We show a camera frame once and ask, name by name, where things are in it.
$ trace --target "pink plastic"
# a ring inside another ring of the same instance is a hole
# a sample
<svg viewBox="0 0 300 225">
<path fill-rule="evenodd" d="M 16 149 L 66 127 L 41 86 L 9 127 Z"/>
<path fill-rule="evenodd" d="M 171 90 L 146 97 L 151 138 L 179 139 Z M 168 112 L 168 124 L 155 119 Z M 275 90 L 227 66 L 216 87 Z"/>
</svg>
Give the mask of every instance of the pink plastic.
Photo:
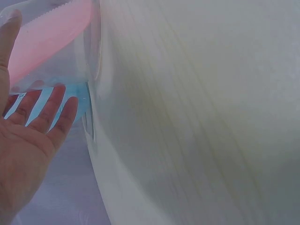
<svg viewBox="0 0 300 225">
<path fill-rule="evenodd" d="M 91 17 L 91 0 L 72 0 L 22 26 L 8 66 L 10 86 L 71 43 Z"/>
</svg>

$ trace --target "blue plastic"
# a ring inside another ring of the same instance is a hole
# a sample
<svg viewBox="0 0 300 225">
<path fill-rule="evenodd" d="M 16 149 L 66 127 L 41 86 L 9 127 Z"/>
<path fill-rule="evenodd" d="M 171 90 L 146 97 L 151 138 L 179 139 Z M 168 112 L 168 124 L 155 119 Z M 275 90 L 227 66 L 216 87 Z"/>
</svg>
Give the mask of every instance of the blue plastic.
<svg viewBox="0 0 300 225">
<path fill-rule="evenodd" d="M 37 101 L 35 107 L 33 108 L 32 113 L 31 113 L 26 125 L 28 125 L 31 121 L 33 121 L 39 115 L 39 113 L 45 106 L 49 96 L 51 95 L 52 90 L 53 90 L 53 88 L 44 88 L 43 89 L 41 96 L 40 96 L 39 100 Z M 17 106 L 19 105 L 20 101 L 23 99 L 24 96 L 25 96 L 25 94 L 19 95 L 16 103 L 9 110 L 9 112 L 7 113 L 5 118 L 9 117 L 16 110 Z M 89 93 L 89 88 L 88 88 L 87 83 L 84 82 L 84 83 L 66 85 L 65 96 L 64 96 L 62 104 L 55 116 L 55 119 L 52 123 L 51 128 L 57 122 L 57 120 L 62 112 L 63 106 L 65 105 L 65 103 L 67 102 L 67 100 L 70 97 L 78 97 L 78 99 L 79 99 L 78 111 L 77 111 L 75 122 L 78 121 L 85 114 L 85 112 L 89 109 L 90 93 Z"/>
</svg>

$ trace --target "hand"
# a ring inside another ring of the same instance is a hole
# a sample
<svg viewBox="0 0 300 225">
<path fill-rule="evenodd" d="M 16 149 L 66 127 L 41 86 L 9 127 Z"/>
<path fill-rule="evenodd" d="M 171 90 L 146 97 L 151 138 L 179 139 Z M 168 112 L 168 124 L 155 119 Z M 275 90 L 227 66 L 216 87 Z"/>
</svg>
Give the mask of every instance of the hand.
<svg viewBox="0 0 300 225">
<path fill-rule="evenodd" d="M 27 127 L 41 91 L 26 94 L 7 120 L 7 111 L 16 101 L 9 94 L 8 61 L 21 26 L 19 11 L 0 28 L 0 224 L 9 224 L 39 188 L 50 161 L 64 142 L 77 112 L 78 99 L 70 98 L 50 131 L 62 102 L 65 87 L 54 88 L 40 115 Z"/>
</svg>

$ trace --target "white surface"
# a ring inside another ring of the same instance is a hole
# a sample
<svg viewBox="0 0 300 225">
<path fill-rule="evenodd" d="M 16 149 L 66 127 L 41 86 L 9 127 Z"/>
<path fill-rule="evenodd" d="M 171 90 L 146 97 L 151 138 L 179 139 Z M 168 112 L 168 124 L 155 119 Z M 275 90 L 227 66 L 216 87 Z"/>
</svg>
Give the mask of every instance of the white surface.
<svg viewBox="0 0 300 225">
<path fill-rule="evenodd" d="M 298 224 L 298 1 L 100 2 L 88 142 L 112 224 Z"/>
</svg>

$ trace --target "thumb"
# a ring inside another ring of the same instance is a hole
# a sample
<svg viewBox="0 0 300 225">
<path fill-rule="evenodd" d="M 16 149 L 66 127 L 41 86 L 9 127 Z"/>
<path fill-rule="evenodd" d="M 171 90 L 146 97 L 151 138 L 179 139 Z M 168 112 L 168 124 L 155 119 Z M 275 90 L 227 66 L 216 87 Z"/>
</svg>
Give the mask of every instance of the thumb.
<svg viewBox="0 0 300 225">
<path fill-rule="evenodd" d="M 19 10 L 15 10 L 12 12 L 10 19 L 2 27 L 0 27 L 0 115 L 2 115 L 8 99 L 8 62 L 21 24 L 21 12 Z"/>
</svg>

